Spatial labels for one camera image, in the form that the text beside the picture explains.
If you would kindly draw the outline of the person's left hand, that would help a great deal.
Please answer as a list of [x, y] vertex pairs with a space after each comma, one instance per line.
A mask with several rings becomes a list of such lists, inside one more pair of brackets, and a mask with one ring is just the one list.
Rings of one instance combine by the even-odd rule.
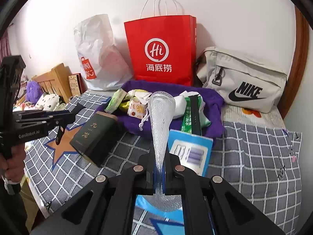
[[13, 183], [19, 183], [24, 176], [24, 160], [26, 157], [25, 145], [20, 144], [13, 146], [11, 151], [11, 159], [6, 160], [1, 155], [1, 169], [4, 170], [4, 176], [7, 180]]

